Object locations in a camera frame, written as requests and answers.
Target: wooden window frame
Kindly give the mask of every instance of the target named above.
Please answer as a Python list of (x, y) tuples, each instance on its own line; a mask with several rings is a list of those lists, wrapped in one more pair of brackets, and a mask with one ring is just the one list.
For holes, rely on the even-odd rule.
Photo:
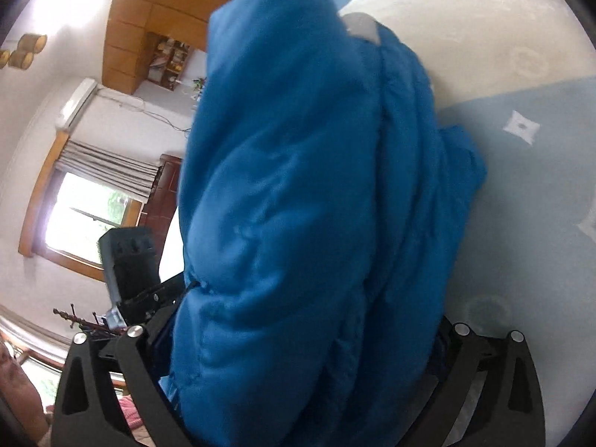
[[(48, 222), (56, 204), (60, 186), (66, 176), (66, 173), (56, 169), (56, 161), (69, 137), (66, 132), (58, 131), (56, 140), (44, 161), (27, 207), (19, 241), (19, 253), (25, 257), (35, 255), (43, 257), (65, 269), (104, 282), (104, 270), (100, 265), (64, 251), (55, 250), (45, 243)], [(140, 201), (131, 199), (124, 212), (121, 226), (136, 227), (142, 207), (143, 204)]]
[[(28, 359), (33, 359), (35, 361), (40, 362), (41, 364), (46, 365), (47, 367), (53, 368), (54, 370), (58, 370), (60, 373), (62, 373), (62, 371), (64, 370), (64, 363), (52, 360), (51, 358), (47, 358), (45, 355), (42, 355), (37, 351), (29, 348), (29, 346), (23, 343), (22, 341), (13, 339), (13, 337), (9, 336), (9, 334), (5, 334), (4, 331), (0, 331), (0, 341), (8, 342), (11, 345), (13, 345), (13, 348), (19, 348), (20, 351), (22, 351), (21, 355), (17, 359), (17, 363), (19, 363), (19, 365), (22, 365)], [(112, 385), (114, 385), (115, 389), (122, 390), (123, 394), (128, 394), (128, 391), (126, 389), (126, 382), (113, 378)]]

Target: silver screw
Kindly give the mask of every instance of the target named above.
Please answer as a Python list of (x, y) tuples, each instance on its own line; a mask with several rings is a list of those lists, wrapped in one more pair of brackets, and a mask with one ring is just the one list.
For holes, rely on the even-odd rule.
[(511, 331), (511, 339), (516, 343), (523, 343), (526, 338), (519, 331)]
[(87, 340), (87, 335), (85, 333), (77, 333), (74, 335), (73, 343), (76, 345), (82, 345)]
[(464, 324), (463, 322), (458, 322), (458, 324), (455, 325), (454, 329), (455, 333), (459, 334), (460, 336), (468, 336), (470, 334), (470, 328), (467, 324)]
[(143, 329), (143, 326), (136, 325), (136, 326), (131, 326), (130, 328), (128, 328), (128, 331), (126, 331), (126, 334), (128, 335), (129, 338), (138, 338), (144, 332), (145, 332), (145, 330)]

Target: curtain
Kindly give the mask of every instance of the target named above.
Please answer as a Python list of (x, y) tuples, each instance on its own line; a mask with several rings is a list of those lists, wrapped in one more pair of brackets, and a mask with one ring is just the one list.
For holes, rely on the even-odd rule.
[(159, 167), (71, 139), (56, 161), (56, 169), (147, 203)]

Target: electrical wire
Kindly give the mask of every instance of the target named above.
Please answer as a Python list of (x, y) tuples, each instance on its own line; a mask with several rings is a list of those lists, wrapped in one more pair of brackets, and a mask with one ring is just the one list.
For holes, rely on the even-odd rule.
[(105, 88), (105, 87), (99, 88), (98, 91), (97, 91), (97, 97), (100, 97), (102, 99), (106, 99), (107, 101), (116, 102), (123, 109), (128, 109), (128, 110), (130, 110), (132, 112), (140, 112), (142, 114), (145, 114), (145, 115), (147, 115), (147, 116), (149, 116), (149, 117), (151, 117), (151, 118), (153, 118), (153, 119), (155, 119), (157, 121), (160, 121), (160, 122), (162, 122), (164, 124), (167, 124), (169, 127), (171, 127), (172, 129), (178, 131), (179, 133), (184, 133), (184, 135), (188, 137), (188, 134), (190, 133), (190, 128), (182, 129), (182, 128), (180, 128), (180, 127), (175, 126), (174, 124), (172, 124), (172, 122), (167, 117), (162, 116), (161, 114), (157, 114), (156, 112), (147, 111), (147, 106), (146, 106), (147, 103), (143, 99), (141, 99), (140, 97), (130, 96), (133, 99), (137, 99), (138, 101), (141, 101), (141, 106), (138, 107), (138, 106), (135, 106), (133, 104), (124, 102), (123, 100), (118, 99), (116, 97), (107, 96), (107, 95), (105, 95), (105, 93), (102, 93), (102, 91), (106, 91), (106, 90), (108, 90), (108, 88)]

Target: window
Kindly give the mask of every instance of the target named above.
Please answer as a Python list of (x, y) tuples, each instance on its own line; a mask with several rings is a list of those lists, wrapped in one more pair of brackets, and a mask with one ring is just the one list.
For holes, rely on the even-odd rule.
[(55, 171), (42, 207), (35, 253), (103, 280), (98, 240), (112, 228), (136, 226), (141, 206), (107, 186)]
[(33, 358), (27, 358), (21, 367), (38, 391), (44, 410), (55, 404), (62, 372)]

